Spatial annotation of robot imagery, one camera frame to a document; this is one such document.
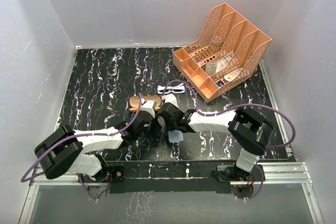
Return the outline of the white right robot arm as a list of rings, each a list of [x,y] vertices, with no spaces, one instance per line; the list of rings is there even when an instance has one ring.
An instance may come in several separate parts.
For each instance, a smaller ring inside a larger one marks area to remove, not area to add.
[[[223,180],[249,180],[274,131],[269,120],[248,106],[224,113],[195,109],[183,112],[168,102],[161,106],[156,118],[170,140],[179,140],[184,133],[207,131],[232,135],[242,148],[233,166],[218,171]]]

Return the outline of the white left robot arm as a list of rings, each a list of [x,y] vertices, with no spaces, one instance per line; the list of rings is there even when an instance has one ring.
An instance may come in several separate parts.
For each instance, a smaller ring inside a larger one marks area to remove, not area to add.
[[[139,111],[130,121],[122,121],[107,129],[74,130],[63,125],[42,141],[34,153],[47,179],[65,173],[88,175],[96,182],[107,180],[109,166],[99,150],[117,150],[141,137],[157,137],[161,126],[147,111]]]

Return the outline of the brown glasses case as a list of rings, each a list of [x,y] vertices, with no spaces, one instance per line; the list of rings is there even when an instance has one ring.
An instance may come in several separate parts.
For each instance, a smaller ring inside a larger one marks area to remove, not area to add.
[[[159,108],[161,107],[161,97],[159,95],[143,95],[141,98],[141,104],[144,105],[146,101],[148,100],[152,100],[155,101],[155,111],[158,111]],[[129,104],[130,104],[130,108],[129,111],[130,112],[136,112],[138,107],[139,107],[139,97],[138,96],[132,96],[129,99]]]

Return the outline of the light blue cleaning cloth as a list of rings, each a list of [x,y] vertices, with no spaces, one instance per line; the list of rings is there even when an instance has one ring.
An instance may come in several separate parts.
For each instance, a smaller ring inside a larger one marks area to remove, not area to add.
[[[168,140],[170,143],[179,143],[182,142],[183,139],[183,133],[178,130],[174,131],[168,131]]]

